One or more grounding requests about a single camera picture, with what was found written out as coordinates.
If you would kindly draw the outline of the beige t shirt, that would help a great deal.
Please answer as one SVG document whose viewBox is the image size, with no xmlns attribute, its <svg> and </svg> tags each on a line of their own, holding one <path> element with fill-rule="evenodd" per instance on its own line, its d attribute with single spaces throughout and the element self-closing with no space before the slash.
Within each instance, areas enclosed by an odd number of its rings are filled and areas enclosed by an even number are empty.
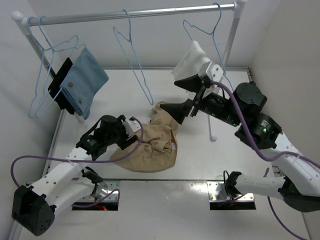
<svg viewBox="0 0 320 240">
<path fill-rule="evenodd" d="M 109 158 L 116 160 L 126 156 L 115 164 L 132 172 L 155 173 L 172 168 L 176 164 L 178 141 L 176 139 L 179 124 L 169 113 L 160 108 L 164 101 L 152 108 L 152 117 L 143 125 L 143 138 L 122 150 L 117 148 Z"/>
</svg>

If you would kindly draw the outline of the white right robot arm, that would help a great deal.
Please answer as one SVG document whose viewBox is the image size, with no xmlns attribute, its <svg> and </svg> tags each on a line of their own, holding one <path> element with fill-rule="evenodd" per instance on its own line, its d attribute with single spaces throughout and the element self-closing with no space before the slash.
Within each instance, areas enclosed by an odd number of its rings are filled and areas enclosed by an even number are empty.
<svg viewBox="0 0 320 240">
<path fill-rule="evenodd" d="M 280 175 L 267 179 L 233 171 L 224 182 L 230 197 L 247 193 L 284 201 L 289 207 L 310 213 L 320 209 L 320 166 L 303 156 L 283 133 L 280 125 L 262 109 L 267 97 L 253 82 L 243 82 L 234 91 L 208 76 L 176 80 L 175 86 L 195 94 L 183 103 L 165 103 L 161 108 L 179 124 L 203 112 L 230 126 L 235 136 Z"/>
</svg>

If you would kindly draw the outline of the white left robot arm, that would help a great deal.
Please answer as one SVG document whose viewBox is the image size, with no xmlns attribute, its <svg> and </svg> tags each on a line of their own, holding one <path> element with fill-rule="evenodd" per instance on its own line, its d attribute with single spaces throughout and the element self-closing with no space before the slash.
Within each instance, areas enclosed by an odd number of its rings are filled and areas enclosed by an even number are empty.
<svg viewBox="0 0 320 240">
<path fill-rule="evenodd" d="M 81 204 L 80 208 L 93 208 L 112 193 L 102 194 L 104 180 L 89 166 L 106 164 L 99 160 L 109 146 L 117 145 L 122 150 L 142 143 L 142 123 L 135 117 L 103 115 L 72 148 L 66 158 L 49 173 L 32 184 L 18 185 L 14 192 L 11 217 L 31 232 L 41 236 L 53 224 L 55 217 L 68 207 L 77 207 L 76 202 L 93 195 L 95 202 Z"/>
</svg>

